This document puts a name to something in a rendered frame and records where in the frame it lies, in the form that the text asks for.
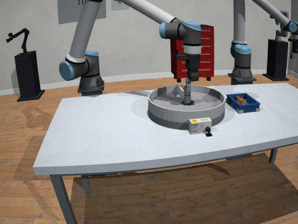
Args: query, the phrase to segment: white tabletop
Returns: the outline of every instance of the white tabletop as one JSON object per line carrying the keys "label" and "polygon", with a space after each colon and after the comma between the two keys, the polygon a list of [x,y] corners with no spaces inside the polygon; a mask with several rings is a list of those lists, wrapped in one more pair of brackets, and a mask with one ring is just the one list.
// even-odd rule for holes
{"label": "white tabletop", "polygon": [[298,89],[288,83],[211,86],[248,93],[260,111],[228,104],[212,137],[165,128],[147,116],[151,91],[62,99],[39,150],[36,175],[124,172],[216,160],[298,143]]}

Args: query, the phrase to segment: round gray bin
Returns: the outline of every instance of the round gray bin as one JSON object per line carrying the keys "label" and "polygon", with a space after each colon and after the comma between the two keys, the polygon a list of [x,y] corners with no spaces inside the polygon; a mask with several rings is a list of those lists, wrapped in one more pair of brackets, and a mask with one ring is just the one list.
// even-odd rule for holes
{"label": "round gray bin", "polygon": [[225,98],[211,88],[192,85],[191,99],[193,105],[183,105],[178,85],[165,86],[151,92],[148,96],[148,116],[167,128],[189,129],[189,119],[209,117],[212,126],[224,118]]}

